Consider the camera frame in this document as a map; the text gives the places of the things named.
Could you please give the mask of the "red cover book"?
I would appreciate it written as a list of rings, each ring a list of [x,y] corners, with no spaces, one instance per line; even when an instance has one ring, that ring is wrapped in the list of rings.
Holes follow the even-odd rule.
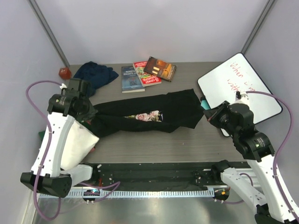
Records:
[[[161,84],[162,80],[159,77],[149,74],[144,71],[146,64],[147,64],[147,61],[140,61],[140,62],[133,63],[133,67],[135,69],[135,72],[138,75],[138,78],[141,81],[142,86],[148,87],[148,86]]]

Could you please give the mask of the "dark cover paperback book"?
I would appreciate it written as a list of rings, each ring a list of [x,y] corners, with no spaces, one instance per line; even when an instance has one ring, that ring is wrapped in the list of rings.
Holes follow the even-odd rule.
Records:
[[[150,56],[143,71],[157,76],[162,80],[171,82],[173,80],[176,69],[176,65]]]

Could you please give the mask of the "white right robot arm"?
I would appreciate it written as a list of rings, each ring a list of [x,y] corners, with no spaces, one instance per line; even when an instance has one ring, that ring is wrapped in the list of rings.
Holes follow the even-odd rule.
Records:
[[[278,178],[280,171],[274,163],[278,153],[269,138],[255,128],[254,114],[249,106],[225,101],[214,109],[204,110],[204,115],[211,125],[224,129],[231,136],[234,147],[255,173],[263,191],[257,191],[242,179],[227,160],[212,166],[212,181],[230,186],[251,207],[256,223],[297,224],[299,207]]]

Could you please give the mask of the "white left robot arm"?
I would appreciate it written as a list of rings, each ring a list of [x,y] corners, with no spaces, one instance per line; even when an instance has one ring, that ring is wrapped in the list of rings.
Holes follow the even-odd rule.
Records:
[[[78,164],[74,168],[61,168],[61,159],[71,126],[90,120],[97,112],[88,98],[91,84],[72,78],[61,92],[49,99],[46,132],[39,154],[30,172],[23,172],[21,183],[40,194],[64,198],[72,186],[81,182],[95,186],[100,175],[92,166]]]

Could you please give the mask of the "black t shirt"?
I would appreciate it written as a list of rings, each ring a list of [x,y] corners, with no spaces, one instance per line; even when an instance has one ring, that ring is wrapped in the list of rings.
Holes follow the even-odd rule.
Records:
[[[94,108],[98,112],[85,126],[99,138],[118,131],[171,133],[179,127],[194,129],[204,115],[193,89],[106,102]]]

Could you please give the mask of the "white dry-erase board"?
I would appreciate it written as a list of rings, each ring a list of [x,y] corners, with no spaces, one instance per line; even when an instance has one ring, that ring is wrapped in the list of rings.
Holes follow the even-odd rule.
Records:
[[[224,101],[234,103],[237,91],[271,92],[242,53],[235,54],[204,74],[198,79],[198,85],[210,108]],[[249,107],[254,113],[255,124],[283,111],[276,99],[261,94],[249,94]]]

